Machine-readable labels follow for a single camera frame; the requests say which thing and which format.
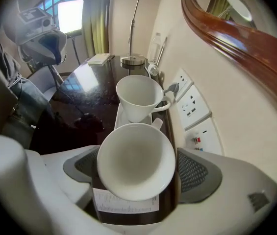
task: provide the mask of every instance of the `wall socket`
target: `wall socket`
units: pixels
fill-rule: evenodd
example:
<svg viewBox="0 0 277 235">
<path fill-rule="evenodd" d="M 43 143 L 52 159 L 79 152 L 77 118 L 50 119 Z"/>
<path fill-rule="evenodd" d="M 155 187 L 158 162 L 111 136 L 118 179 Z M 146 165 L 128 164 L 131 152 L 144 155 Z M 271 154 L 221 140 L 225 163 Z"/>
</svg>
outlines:
<svg viewBox="0 0 277 235">
<path fill-rule="evenodd" d="M 178 92 L 175 95 L 176 102 L 179 102 L 188 89 L 194 84 L 193 80 L 187 75 L 187 73 L 179 68 L 173 83 L 178 83 Z"/>
<path fill-rule="evenodd" d="M 177 108 L 185 130 L 203 120 L 211 112 L 195 85 L 192 85 L 177 103 Z"/>
<path fill-rule="evenodd" d="M 186 147 L 222 155 L 222 145 L 212 118 L 185 132 Z"/>
</svg>

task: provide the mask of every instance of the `dark table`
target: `dark table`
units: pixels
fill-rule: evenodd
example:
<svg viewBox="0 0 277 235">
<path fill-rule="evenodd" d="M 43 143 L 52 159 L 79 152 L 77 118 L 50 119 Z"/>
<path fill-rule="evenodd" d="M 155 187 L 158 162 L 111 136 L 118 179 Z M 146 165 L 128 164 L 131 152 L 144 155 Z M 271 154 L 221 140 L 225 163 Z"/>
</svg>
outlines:
<svg viewBox="0 0 277 235">
<path fill-rule="evenodd" d="M 50 154 L 88 145 L 101 144 L 114 130 L 119 99 L 116 85 L 127 76 L 127 69 L 115 57 L 103 66 L 80 65 L 50 100 L 50 106 L 41 114 L 30 149 L 39 154 Z M 130 74 L 147 75 L 144 68 L 135 68 Z M 152 118 L 163 120 L 161 131 L 172 141 L 166 111 L 153 113 Z M 96 165 L 93 169 L 93 187 L 106 189 Z M 99 212 L 103 223 L 118 225 L 145 225 L 162 221 L 175 207 L 174 180 L 159 196 L 159 211 L 142 214 Z"/>
</svg>

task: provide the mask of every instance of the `cable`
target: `cable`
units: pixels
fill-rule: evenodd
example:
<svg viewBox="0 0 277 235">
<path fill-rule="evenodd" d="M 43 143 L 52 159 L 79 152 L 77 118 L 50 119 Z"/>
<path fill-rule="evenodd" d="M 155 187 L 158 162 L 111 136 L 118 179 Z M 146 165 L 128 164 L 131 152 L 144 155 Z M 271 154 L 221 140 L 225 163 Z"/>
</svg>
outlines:
<svg viewBox="0 0 277 235">
<path fill-rule="evenodd" d="M 165 95 L 167 92 L 173 92 L 174 96 L 176 96 L 176 94 L 178 92 L 178 87 L 179 87 L 178 83 L 173 83 L 172 85 L 170 85 L 168 87 L 168 89 L 163 91 L 163 94 Z"/>
<path fill-rule="evenodd" d="M 19 98 L 17 100 L 17 104 L 15 105 L 15 107 L 13 107 L 14 111 L 16 111 L 17 107 L 19 106 L 20 101 L 21 101 L 21 96 L 22 96 L 22 93 L 23 93 L 23 85 L 22 85 L 21 81 L 20 81 L 20 83 L 21 83 L 21 92 L 20 92 Z"/>
<path fill-rule="evenodd" d="M 52 77 L 53 77 L 56 90 L 58 90 L 58 89 L 59 89 L 59 86 L 58 86 L 58 83 L 57 83 L 57 81 L 56 81 L 55 74 L 53 73 L 53 70 L 51 69 L 50 65 L 48 65 L 48 69 L 49 69 L 49 71 L 51 72 L 51 75 L 52 75 Z"/>
<path fill-rule="evenodd" d="M 13 85 L 15 85 L 17 82 L 20 81 L 20 79 L 22 78 L 22 75 L 20 73 L 17 74 L 16 78 L 14 79 L 13 83 L 11 83 L 10 85 L 8 85 L 8 88 L 11 88 Z"/>
<path fill-rule="evenodd" d="M 147 74 L 148 74 L 148 77 L 151 78 L 151 75 L 150 75 L 150 73 L 149 73 L 149 71 L 148 71 L 148 69 L 147 69 L 147 67 L 146 67 L 146 62 L 145 62 L 145 64 L 144 64 L 144 68 L 145 68 L 145 71 L 146 71 Z"/>
<path fill-rule="evenodd" d="M 76 47 L 75 47 L 75 37 L 72 37 L 72 43 L 73 43 L 73 48 L 74 48 L 74 51 L 75 51 L 75 56 L 76 56 L 76 59 L 78 61 L 78 65 L 80 65 L 80 61 L 79 61 L 79 58 L 78 58 L 77 50 L 76 50 Z"/>
</svg>

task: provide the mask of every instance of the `white cup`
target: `white cup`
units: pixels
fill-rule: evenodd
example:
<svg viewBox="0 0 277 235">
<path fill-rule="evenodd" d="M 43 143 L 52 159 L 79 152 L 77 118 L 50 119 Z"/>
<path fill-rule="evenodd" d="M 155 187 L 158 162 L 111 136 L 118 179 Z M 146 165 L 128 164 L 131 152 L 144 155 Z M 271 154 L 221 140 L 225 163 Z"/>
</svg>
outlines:
<svg viewBox="0 0 277 235">
<path fill-rule="evenodd" d="M 124 112 L 132 123 L 142 121 L 152 112 L 165 111 L 172 104 L 164 96 L 161 86 L 146 76 L 126 76 L 118 82 L 116 91 Z M 168 101 L 168 104 L 156 108 L 161 101 Z"/>
<path fill-rule="evenodd" d="M 103 185 L 114 195 L 129 201 L 155 197 L 170 183 L 176 166 L 174 149 L 152 125 L 123 125 L 103 141 L 97 168 Z"/>
</svg>

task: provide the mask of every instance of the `mirror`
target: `mirror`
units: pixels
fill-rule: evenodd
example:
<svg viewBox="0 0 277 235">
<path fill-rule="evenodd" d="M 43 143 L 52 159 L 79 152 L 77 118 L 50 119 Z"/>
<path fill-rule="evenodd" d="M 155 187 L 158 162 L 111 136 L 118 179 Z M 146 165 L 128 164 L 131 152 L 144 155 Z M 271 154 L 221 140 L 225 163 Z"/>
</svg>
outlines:
<svg viewBox="0 0 277 235">
<path fill-rule="evenodd" d="M 196 0 L 206 12 L 277 38 L 277 19 L 263 0 Z"/>
</svg>

